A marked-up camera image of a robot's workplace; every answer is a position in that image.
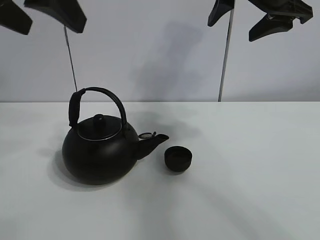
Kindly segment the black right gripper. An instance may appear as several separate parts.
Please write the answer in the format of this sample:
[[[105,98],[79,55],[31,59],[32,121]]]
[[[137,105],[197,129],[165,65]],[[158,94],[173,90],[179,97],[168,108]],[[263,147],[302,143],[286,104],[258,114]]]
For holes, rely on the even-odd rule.
[[[288,32],[293,28],[293,19],[301,24],[313,18],[313,8],[303,0],[248,0],[266,15],[249,31],[249,41],[253,42],[268,35]],[[234,0],[216,0],[208,16],[207,26],[213,27],[217,21],[235,7]]]

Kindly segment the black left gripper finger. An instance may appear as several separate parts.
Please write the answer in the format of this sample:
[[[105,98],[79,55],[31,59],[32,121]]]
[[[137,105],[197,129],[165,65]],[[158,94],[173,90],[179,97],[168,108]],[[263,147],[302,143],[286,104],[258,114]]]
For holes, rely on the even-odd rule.
[[[77,0],[25,0],[24,6],[47,14],[75,33],[83,33],[87,17]]]
[[[32,19],[14,2],[0,3],[0,25],[22,35],[28,35]]]

